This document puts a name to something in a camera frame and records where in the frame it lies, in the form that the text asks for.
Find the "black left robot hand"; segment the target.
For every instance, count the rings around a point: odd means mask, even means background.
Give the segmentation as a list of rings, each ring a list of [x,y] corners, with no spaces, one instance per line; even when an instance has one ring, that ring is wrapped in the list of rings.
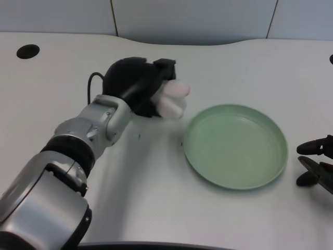
[[[152,63],[141,57],[118,60],[104,75],[102,94],[122,99],[138,116],[160,117],[151,98],[163,81],[176,79],[175,64],[165,58]]]

